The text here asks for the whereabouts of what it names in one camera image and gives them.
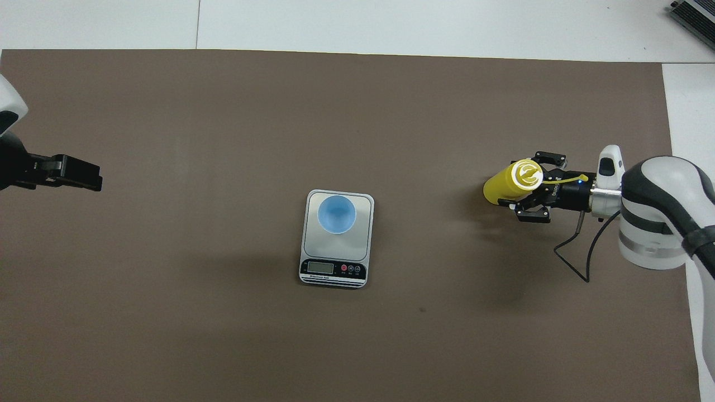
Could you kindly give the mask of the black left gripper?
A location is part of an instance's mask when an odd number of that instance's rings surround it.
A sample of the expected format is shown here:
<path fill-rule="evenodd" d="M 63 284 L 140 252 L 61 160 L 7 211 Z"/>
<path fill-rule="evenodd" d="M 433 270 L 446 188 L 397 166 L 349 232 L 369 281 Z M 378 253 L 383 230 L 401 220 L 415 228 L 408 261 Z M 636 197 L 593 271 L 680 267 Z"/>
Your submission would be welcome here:
<path fill-rule="evenodd" d="M 32 184 L 22 181 L 26 170 L 30 168 L 32 168 L 29 171 Z M 11 131 L 5 131 L 1 135 L 1 190 L 10 186 L 33 190 L 33 184 L 52 188 L 73 186 L 100 192 L 103 178 L 100 176 L 98 165 L 69 155 L 57 154 L 51 157 L 29 155 L 20 138 Z"/>

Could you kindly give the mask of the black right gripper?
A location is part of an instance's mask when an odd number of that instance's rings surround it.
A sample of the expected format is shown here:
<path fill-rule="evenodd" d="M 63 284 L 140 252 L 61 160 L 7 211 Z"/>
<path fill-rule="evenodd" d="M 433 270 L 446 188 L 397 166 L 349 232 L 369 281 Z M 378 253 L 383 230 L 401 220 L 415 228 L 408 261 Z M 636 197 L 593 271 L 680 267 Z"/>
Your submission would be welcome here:
<path fill-rule="evenodd" d="M 551 208 L 577 212 L 592 210 L 592 188 L 597 178 L 589 171 L 566 171 L 568 160 L 565 155 L 537 151 L 530 158 L 545 173 L 543 193 L 529 194 L 511 204 L 511 209 L 520 222 L 549 224 Z"/>

